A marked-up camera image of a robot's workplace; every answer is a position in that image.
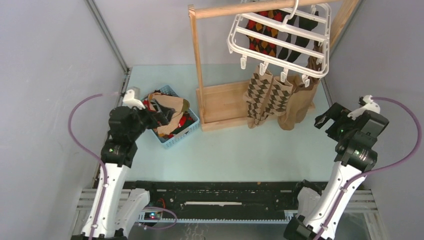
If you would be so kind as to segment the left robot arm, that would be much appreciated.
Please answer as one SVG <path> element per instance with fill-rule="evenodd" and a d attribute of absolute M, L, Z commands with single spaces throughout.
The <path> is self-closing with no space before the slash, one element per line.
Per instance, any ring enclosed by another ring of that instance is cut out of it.
<path fill-rule="evenodd" d="M 174 111 L 155 103 L 154 110 L 119 106 L 109 113 L 108 139 L 100 152 L 100 178 L 93 206 L 81 233 L 73 240 L 126 240 L 142 209 L 153 208 L 158 194 L 135 188 L 119 208 L 119 201 L 138 150 L 136 141 L 145 130 L 166 126 Z"/>

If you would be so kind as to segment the plain brown sock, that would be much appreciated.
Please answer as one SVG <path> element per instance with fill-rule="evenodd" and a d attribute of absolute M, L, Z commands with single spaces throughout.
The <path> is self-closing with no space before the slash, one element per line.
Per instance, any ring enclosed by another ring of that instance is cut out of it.
<path fill-rule="evenodd" d="M 319 78 L 312 77 L 308 87 L 302 81 L 299 75 L 294 75 L 289 82 L 293 84 L 292 93 L 286 105 L 285 113 L 277 119 L 281 129 L 291 131 L 295 124 L 301 123 L 313 103 L 313 98 L 317 92 Z"/>

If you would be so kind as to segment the brown striped sock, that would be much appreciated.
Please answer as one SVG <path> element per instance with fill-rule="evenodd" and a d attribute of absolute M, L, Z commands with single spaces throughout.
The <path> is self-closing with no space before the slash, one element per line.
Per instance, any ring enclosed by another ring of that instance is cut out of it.
<path fill-rule="evenodd" d="M 321 42 L 314 41 L 313 50 L 318 53 L 323 53 L 323 44 Z M 306 68 L 314 71 L 322 71 L 324 69 L 323 60 L 321 58 L 309 56 Z"/>

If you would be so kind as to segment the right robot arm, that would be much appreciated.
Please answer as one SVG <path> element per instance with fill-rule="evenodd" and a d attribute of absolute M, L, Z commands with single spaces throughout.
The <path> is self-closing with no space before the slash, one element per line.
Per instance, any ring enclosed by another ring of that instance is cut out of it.
<path fill-rule="evenodd" d="M 333 240 L 351 197 L 377 163 L 372 149 L 377 137 L 389 124 L 380 114 L 380 106 L 372 99 L 361 100 L 361 107 L 350 111 L 334 103 L 315 118 L 314 126 L 332 125 L 325 131 L 337 142 L 334 166 L 324 190 L 303 180 L 291 194 L 297 215 L 288 223 L 283 236 L 287 240 Z"/>

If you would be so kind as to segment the white plastic clip hanger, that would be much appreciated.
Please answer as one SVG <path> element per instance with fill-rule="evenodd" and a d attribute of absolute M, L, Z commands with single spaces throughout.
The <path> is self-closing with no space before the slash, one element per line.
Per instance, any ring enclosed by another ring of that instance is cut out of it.
<path fill-rule="evenodd" d="M 331 23 L 331 15 L 332 15 L 332 9 L 330 5 L 328 4 L 329 9 L 322 8 L 319 5 L 315 6 L 309 6 L 309 7 L 297 7 L 297 12 L 305 12 L 307 14 L 314 14 L 316 17 L 319 18 L 325 18 L 327 16 L 330 16 L 330 20 L 328 23 Z M 297 29 L 305 30 L 309 34 L 319 34 L 323 36 L 326 31 L 326 24 L 322 22 L 317 22 L 312 19 L 308 19 L 302 16 L 298 16 L 296 14 L 291 15 L 289 12 L 286 12 L 287 15 L 284 17 L 282 22 L 277 21 L 279 24 L 285 23 L 286 26 L 289 27 L 295 27 Z M 267 18 L 265 16 L 261 16 L 256 14 L 256 16 L 264 17 L 266 20 L 273 20 L 270 18 Z M 247 66 L 247 60 L 248 59 L 254 59 L 259 61 L 259 73 L 263 75 L 266 70 L 268 69 L 269 65 L 277 66 L 281 69 L 281 72 L 279 74 L 280 80 L 285 81 L 288 78 L 288 74 L 290 72 L 298 73 L 301 76 L 302 82 L 306 87 L 310 85 L 311 78 L 321 79 L 327 75 L 329 72 L 329 61 L 323 61 L 323 70 L 322 71 L 315 71 L 306 68 L 309 55 L 304 54 L 302 52 L 298 52 L 289 48 L 286 48 L 284 46 L 277 45 L 277 53 L 276 57 L 272 57 L 269 55 L 265 55 L 263 53 L 259 53 L 253 50 L 249 49 L 249 39 L 247 36 L 248 34 L 243 34 L 240 32 L 232 32 L 232 27 L 234 26 L 234 23 L 238 23 L 239 28 L 246 29 L 246 25 L 249 20 L 248 18 L 242 18 L 239 20 L 233 21 L 233 24 L 230 28 L 226 43 L 229 52 L 240 54 L 240 67 L 241 69 L 245 69 Z M 317 51 L 313 50 L 314 47 L 314 41 L 308 37 L 302 37 L 295 34 L 288 33 L 286 31 L 278 30 L 278 36 L 277 38 L 273 38 L 276 40 L 279 40 L 286 44 L 292 44 L 300 48 L 306 48 L 309 51 L 318 53 Z"/>

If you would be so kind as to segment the brown argyle sock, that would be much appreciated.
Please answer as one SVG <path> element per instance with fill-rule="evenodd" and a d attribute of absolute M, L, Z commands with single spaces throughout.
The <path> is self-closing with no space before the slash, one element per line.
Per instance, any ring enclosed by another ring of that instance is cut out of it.
<path fill-rule="evenodd" d="M 287 105 L 294 85 L 289 80 L 282 81 L 280 76 L 275 76 L 272 79 L 269 94 L 265 98 L 265 103 L 262 105 L 258 125 L 262 125 L 269 117 L 281 117 L 286 113 Z"/>
<path fill-rule="evenodd" d="M 249 129 L 261 126 L 268 118 L 265 113 L 269 90 L 273 75 L 266 70 L 260 74 L 260 66 L 255 68 L 251 79 L 247 85 L 247 90 L 243 93 L 243 100 L 247 104 L 247 126 Z"/>

